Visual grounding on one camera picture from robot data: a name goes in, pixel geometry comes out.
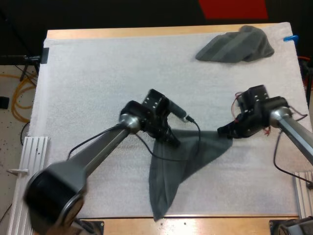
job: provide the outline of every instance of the floor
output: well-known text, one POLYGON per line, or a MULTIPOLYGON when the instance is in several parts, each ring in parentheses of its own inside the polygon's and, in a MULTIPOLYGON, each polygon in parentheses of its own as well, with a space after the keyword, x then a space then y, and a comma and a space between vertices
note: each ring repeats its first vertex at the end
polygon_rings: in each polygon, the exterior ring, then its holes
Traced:
MULTIPOLYGON (((28 71, 34 73, 34 68, 29 67, 28 71)), ((0 66, 0 74, 21 75, 21 71, 15 66, 0 66)), ((6 96, 11 99, 14 90, 19 84, 15 78, 0 77, 0 96, 6 96)), ((30 105, 34 99, 35 90, 25 92, 19 98, 21 105, 30 105)), ((313 123, 313 104, 310 105, 311 123, 313 123)), ((31 109, 21 110, 25 118, 30 118, 31 109)), ((8 110, 0 110, 0 218, 5 214, 12 203, 15 190, 16 176, 7 173, 7 169, 19 168, 22 145, 20 142, 21 130, 25 123, 17 121, 11 113, 11 100, 8 110)), ((0 223, 0 234, 6 234, 10 210, 5 214, 3 221, 0 223)))

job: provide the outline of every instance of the table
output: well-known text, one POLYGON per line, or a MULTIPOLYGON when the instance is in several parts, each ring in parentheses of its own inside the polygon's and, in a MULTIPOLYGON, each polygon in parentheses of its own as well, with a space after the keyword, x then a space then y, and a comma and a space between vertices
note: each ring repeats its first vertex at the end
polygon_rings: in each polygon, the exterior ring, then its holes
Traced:
MULTIPOLYGON (((273 24, 251 24, 255 27, 273 24)), ((70 29, 49 30, 48 39, 88 39, 113 38, 132 36, 158 36, 192 33, 210 33, 223 31, 238 31, 242 24, 233 25, 203 25, 181 27, 152 27, 152 28, 108 28, 108 29, 70 29)), ((106 235, 269 235, 268 221, 271 219, 297 218, 296 214, 281 215, 225 215, 225 216, 196 216, 185 215, 165 217, 158 222, 152 218, 107 218, 101 219, 105 223, 106 235)))

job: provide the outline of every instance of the white towel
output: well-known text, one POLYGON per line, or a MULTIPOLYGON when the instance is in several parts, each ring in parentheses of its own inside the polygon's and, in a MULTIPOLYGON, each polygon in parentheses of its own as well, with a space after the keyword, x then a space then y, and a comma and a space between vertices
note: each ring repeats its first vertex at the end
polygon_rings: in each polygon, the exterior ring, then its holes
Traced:
MULTIPOLYGON (((117 123, 130 100, 151 88, 184 108, 202 130, 232 121, 236 92, 264 84, 270 97, 285 97, 308 113, 289 23, 264 28, 275 53, 254 62, 200 62, 197 52, 219 33, 93 40, 49 40, 41 65, 30 135, 51 138, 47 164, 63 161, 71 148, 117 123)), ((195 129, 174 116, 177 129, 195 129)), ((311 130, 310 118, 301 121, 311 130)), ((276 170, 272 156, 278 130, 235 140, 221 157, 180 185, 168 214, 295 214, 292 178, 276 170)), ((154 140, 147 135, 149 146, 154 140)), ((278 165, 289 171, 312 166, 286 136, 278 165)), ((152 216, 151 156, 134 136, 126 138, 88 179, 81 217, 152 216)))

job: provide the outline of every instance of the yellow cable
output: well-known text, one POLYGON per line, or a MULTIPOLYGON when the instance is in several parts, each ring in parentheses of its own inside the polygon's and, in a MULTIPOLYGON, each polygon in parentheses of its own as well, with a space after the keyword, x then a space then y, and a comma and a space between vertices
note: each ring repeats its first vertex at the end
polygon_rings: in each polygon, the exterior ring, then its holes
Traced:
MULTIPOLYGON (((35 77, 34 74, 28 76, 26 75, 26 78, 27 79, 24 79, 22 82, 19 83, 19 85, 16 87, 14 93, 13 93, 13 96, 12 96, 12 103, 11 103, 11 112, 12 112, 12 115, 14 118, 16 118, 18 121, 21 121, 21 122, 29 122, 29 119, 23 117, 17 110, 16 110, 16 107, 19 107, 21 109, 30 109, 32 108, 33 106, 32 105, 29 105, 29 106, 22 106, 20 105, 17 100, 18 98, 20 97, 20 95, 22 95, 24 92, 26 91, 29 91, 31 89, 35 89, 36 86, 34 85, 33 81, 31 80, 32 78, 35 77), (26 87, 23 89, 23 87, 29 83, 31 86, 30 87, 26 87)), ((16 75, 11 75, 11 74, 0 74, 0 77, 9 77, 9 78, 17 78, 17 79, 20 79, 19 76, 16 76, 16 75)))
POLYGON ((16 75, 10 75, 10 74, 0 74, 0 77, 11 77, 11 78, 17 78, 20 79, 21 77, 16 75))
MULTIPOLYGON (((23 90, 21 90, 21 91, 16 95, 16 99, 17 99, 18 97, 20 97, 20 95, 23 94, 24 92, 29 91, 29 90, 32 90, 32 89, 35 89, 35 87, 32 86, 32 87, 24 88, 23 90)), ((16 102, 16 106, 18 106, 20 109, 30 109, 30 108, 33 107, 33 105, 22 106, 22 105, 20 105, 20 104, 17 103, 17 102, 16 102)))

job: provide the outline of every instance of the dark gray towel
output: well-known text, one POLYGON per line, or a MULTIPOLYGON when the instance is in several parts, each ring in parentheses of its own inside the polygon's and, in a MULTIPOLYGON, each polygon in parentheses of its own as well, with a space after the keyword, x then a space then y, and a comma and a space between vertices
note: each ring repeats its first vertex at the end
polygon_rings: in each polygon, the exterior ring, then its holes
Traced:
POLYGON ((153 153, 167 159, 187 161, 173 162, 152 157, 149 192, 155 221, 162 218, 170 208, 181 182, 217 159, 232 145, 232 140, 220 138, 216 131, 202 131, 201 148, 195 156, 198 132, 173 130, 173 133, 181 141, 180 146, 173 148, 166 143, 155 141, 153 153))
POLYGON ((250 62, 274 54, 263 30, 245 25, 239 32, 213 38, 196 55, 197 60, 224 63, 250 62))

